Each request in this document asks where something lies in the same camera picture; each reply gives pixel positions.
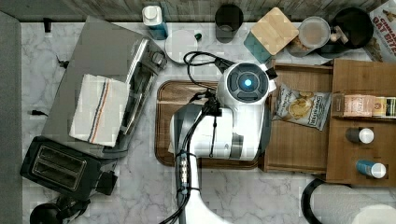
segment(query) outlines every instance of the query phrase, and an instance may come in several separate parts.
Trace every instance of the toaster slot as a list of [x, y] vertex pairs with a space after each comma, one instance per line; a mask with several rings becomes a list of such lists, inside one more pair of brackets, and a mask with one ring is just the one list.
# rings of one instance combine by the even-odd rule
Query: toaster slot
[[86, 163], [84, 160], [61, 151], [41, 146], [35, 158], [32, 173], [74, 191], [82, 177]]

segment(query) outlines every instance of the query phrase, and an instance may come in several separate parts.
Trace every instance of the white lid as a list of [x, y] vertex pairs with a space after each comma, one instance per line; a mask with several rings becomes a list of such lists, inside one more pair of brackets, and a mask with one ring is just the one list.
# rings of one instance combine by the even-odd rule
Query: white lid
[[163, 12], [160, 7], [144, 7], [142, 14], [143, 23], [147, 26], [158, 25], [163, 22]]
[[174, 31], [166, 38], [166, 54], [176, 63], [184, 64], [184, 55], [190, 51], [196, 50], [198, 50], [198, 41], [195, 36], [188, 31]]
[[152, 20], [157, 16], [157, 8], [156, 7], [146, 7], [146, 10], [143, 10], [143, 14], [148, 20]]
[[375, 178], [382, 178], [387, 173], [387, 167], [382, 163], [376, 163], [372, 166], [371, 173]]
[[329, 23], [321, 17], [308, 17], [298, 28], [302, 44], [308, 48], [318, 49], [325, 45], [331, 35]]
[[359, 132], [359, 139], [364, 144], [369, 144], [374, 140], [374, 133], [371, 129], [365, 128]]

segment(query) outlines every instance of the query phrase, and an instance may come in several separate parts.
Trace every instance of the power cord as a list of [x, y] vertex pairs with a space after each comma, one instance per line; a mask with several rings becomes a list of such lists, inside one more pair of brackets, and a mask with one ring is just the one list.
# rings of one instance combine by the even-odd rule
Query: power cord
[[[192, 55], [189, 60], [187, 61], [187, 57], [189, 55]], [[195, 57], [199, 56], [199, 55], [206, 55], [209, 57], [213, 57], [215, 59], [215, 61], [212, 62], [206, 62], [206, 63], [192, 63], [192, 61], [194, 60]], [[176, 212], [171, 215], [170, 217], [168, 217], [166, 220], [162, 221], [160, 224], [166, 224], [168, 222], [170, 222], [170, 224], [173, 224], [177, 221], [177, 219], [179, 218], [179, 216], [181, 215], [181, 213], [183, 212], [184, 208], [186, 207], [189, 199], [190, 199], [190, 195], [191, 195], [191, 162], [190, 162], [190, 145], [191, 145], [191, 139], [192, 136], [195, 132], [195, 129], [197, 128], [198, 124], [204, 119], [205, 116], [210, 115], [210, 116], [214, 116], [215, 117], [215, 121], [213, 124], [213, 139], [212, 139], [212, 146], [211, 146], [211, 157], [213, 157], [213, 146], [214, 146], [214, 139], [215, 139], [215, 130], [217, 127], [217, 123], [216, 123], [216, 116], [219, 116], [221, 114], [220, 111], [220, 103], [219, 101], [216, 99], [216, 94], [213, 93], [212, 91], [215, 91], [216, 88], [210, 87], [210, 86], [206, 86], [202, 83], [196, 82], [192, 76], [191, 76], [191, 72], [190, 72], [190, 66], [202, 66], [202, 65], [206, 65], [206, 64], [211, 64], [213, 63], [220, 71], [221, 73], [224, 72], [224, 70], [226, 70], [228, 67], [230, 67], [231, 65], [234, 64], [234, 62], [231, 62], [229, 60], [220, 58], [214, 54], [211, 53], [207, 53], [207, 52], [202, 52], [202, 51], [192, 51], [187, 53], [184, 58], [183, 58], [184, 63], [187, 65], [187, 74], [189, 75], [189, 78], [191, 80], [192, 83], [194, 83], [197, 86], [200, 87], [204, 87], [206, 88], [205, 92], [198, 92], [196, 93], [189, 101], [189, 103], [191, 103], [194, 100], [199, 100], [202, 98], [207, 98], [208, 100], [205, 102], [203, 109], [201, 111], [201, 115], [197, 118], [197, 120], [192, 124], [191, 128], [189, 129], [189, 131], [186, 134], [186, 137], [183, 140], [183, 144], [182, 144], [182, 149], [181, 150], [186, 150], [187, 151], [187, 164], [188, 164], [188, 186], [184, 189], [187, 190], [187, 193], [184, 195], [183, 200], [181, 205], [178, 207], [178, 209], [176, 210]]]
[[[205, 56], [212, 57], [212, 58], [215, 59], [215, 61], [206, 62], [206, 63], [193, 63], [192, 61], [194, 60], [194, 58], [196, 58], [199, 55], [205, 55]], [[190, 67], [191, 66], [202, 66], [202, 65], [207, 65], [207, 64], [212, 64], [213, 63], [220, 70], [220, 72], [223, 73], [224, 70], [226, 70], [228, 67], [230, 67], [231, 65], [234, 64], [234, 62], [231, 62], [229, 60], [220, 58], [220, 57], [218, 57], [218, 56], [216, 56], [214, 54], [211, 54], [211, 53], [208, 53], [208, 52], [203, 52], [203, 51], [192, 51], [192, 52], [189, 52], [186, 55], [184, 55], [183, 61], [187, 65], [187, 74], [189, 75], [189, 78], [190, 78], [191, 82], [194, 83], [197, 86], [204, 87], [204, 88], [210, 89], [212, 91], [214, 91], [216, 88], [213, 88], [213, 87], [210, 87], [210, 86], [206, 86], [205, 84], [202, 84], [200, 82], [196, 82], [192, 78], [191, 73], [190, 73]]]

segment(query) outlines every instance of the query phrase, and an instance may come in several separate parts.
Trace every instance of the wooden shelf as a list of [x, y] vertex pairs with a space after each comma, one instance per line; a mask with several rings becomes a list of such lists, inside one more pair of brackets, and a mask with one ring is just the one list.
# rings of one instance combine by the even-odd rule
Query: wooden shelf
[[[372, 95], [396, 96], [396, 64], [335, 60], [332, 91], [365, 91]], [[369, 127], [375, 140], [368, 145], [347, 141], [351, 127]], [[362, 186], [396, 187], [396, 122], [369, 119], [330, 119], [326, 181]], [[387, 175], [374, 179], [360, 174], [356, 161], [382, 162]]]

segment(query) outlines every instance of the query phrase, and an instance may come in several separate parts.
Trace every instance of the wooden cutting board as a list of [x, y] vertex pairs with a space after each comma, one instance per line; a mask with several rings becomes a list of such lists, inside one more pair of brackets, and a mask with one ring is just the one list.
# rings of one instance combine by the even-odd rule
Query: wooden cutting board
[[[217, 82], [203, 82], [207, 86], [216, 87]], [[172, 116], [190, 98], [205, 88], [194, 85], [189, 81], [170, 80], [161, 85], [157, 92], [157, 110], [155, 127], [155, 156], [157, 160], [167, 166], [174, 166], [174, 154], [168, 151], [170, 146], [169, 126]], [[222, 169], [253, 169], [263, 161], [259, 157], [254, 161], [231, 161], [202, 158], [198, 160], [200, 167], [203, 168], [222, 168]]]

